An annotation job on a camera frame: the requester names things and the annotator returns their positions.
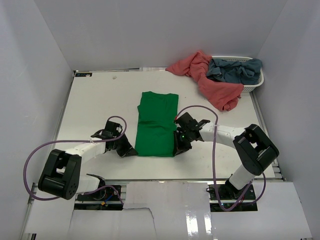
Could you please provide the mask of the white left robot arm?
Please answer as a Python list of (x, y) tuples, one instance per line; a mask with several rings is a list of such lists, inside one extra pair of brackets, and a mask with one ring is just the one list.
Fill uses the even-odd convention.
[(98, 179), (93, 183), (81, 177), (81, 166), (108, 151), (116, 151), (121, 158), (136, 156), (138, 152), (129, 143), (126, 129), (108, 118), (105, 127), (91, 135), (90, 140), (67, 150), (53, 149), (44, 165), (38, 189), (65, 200), (81, 192), (88, 192), (96, 200), (103, 198), (106, 187)]

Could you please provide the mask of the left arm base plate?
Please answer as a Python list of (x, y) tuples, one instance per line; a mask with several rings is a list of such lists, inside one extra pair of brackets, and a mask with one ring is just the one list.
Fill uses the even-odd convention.
[(111, 187), (106, 187), (98, 192), (92, 194), (79, 194), (76, 197), (74, 209), (75, 210), (92, 210), (92, 211), (121, 211), (123, 205), (118, 198), (121, 196), (121, 185), (113, 185), (115, 190)]

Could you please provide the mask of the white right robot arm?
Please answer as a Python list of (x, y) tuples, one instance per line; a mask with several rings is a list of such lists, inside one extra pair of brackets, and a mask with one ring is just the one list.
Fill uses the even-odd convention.
[(241, 165), (224, 184), (226, 195), (233, 200), (242, 196), (246, 185), (262, 175), (280, 154), (256, 124), (243, 128), (218, 125), (207, 119), (198, 122), (187, 112), (176, 117), (174, 123), (174, 156), (191, 150), (193, 141), (222, 144), (237, 151)]

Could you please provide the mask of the green t shirt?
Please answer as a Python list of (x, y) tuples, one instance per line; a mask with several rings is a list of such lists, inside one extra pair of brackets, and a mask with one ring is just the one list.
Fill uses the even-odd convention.
[(179, 96), (146, 91), (137, 106), (138, 122), (135, 150), (140, 157), (173, 156), (174, 123), (178, 113)]

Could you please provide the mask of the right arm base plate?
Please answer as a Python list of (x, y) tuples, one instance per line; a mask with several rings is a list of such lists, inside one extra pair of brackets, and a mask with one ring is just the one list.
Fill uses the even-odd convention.
[[(236, 200), (242, 194), (239, 193), (230, 193), (228, 192), (227, 188), (224, 184), (217, 184), (218, 194), (220, 196), (221, 204), (224, 208), (230, 208)], [(218, 202), (217, 195), (215, 192), (215, 188), (213, 184), (209, 184), (208, 187), (205, 189), (209, 195), (209, 204), (210, 204), (210, 211), (212, 213), (224, 212)], [(232, 210), (232, 212), (257, 212), (258, 206), (256, 203), (251, 203), (256, 200), (256, 193), (254, 190), (253, 185), (251, 185), (244, 196), (240, 199), (237, 206)]]

